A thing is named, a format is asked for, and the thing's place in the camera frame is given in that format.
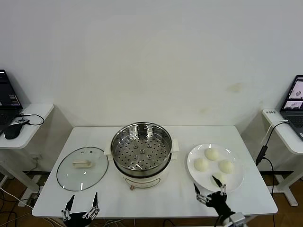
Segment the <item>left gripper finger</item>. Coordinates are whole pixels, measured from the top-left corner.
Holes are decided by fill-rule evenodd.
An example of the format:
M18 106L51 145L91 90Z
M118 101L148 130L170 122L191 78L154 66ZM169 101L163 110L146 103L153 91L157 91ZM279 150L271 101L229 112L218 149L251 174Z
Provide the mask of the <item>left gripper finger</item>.
M65 209L61 210L63 221L67 221L71 219L70 211L72 209L73 201L74 201L75 195L72 195L70 200L66 203Z
M95 193L94 200L92 203L92 207L85 213L84 218L85 219L94 219L100 211L99 205L98 205L98 193Z

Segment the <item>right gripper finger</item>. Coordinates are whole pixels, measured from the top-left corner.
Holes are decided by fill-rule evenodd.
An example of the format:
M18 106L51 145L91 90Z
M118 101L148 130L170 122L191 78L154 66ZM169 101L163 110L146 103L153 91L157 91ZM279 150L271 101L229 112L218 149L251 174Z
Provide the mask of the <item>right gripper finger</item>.
M227 194L226 193L226 185L222 184L221 181L219 179L217 179L214 175L212 175L212 178L221 190L220 195L221 196L226 195Z
M196 193L196 200L200 203L207 205L208 202L211 200L208 196L202 195L196 184L194 183L195 193Z

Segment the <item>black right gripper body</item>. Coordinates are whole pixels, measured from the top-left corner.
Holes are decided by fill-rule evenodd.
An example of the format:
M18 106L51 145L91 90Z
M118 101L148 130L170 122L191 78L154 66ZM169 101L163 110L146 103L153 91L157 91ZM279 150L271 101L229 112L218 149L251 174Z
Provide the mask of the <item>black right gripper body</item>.
M230 215L233 214L233 211L226 204L227 195L221 195L221 192L214 192L209 194L208 201L205 203L207 207L214 208L220 217L220 221L226 220Z

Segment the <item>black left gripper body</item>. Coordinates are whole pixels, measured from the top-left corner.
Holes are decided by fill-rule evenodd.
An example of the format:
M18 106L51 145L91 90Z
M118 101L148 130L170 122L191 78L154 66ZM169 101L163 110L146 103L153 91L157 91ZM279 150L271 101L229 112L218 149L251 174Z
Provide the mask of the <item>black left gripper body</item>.
M65 226L67 227L89 227L97 212L87 214L86 212L71 213L65 212Z

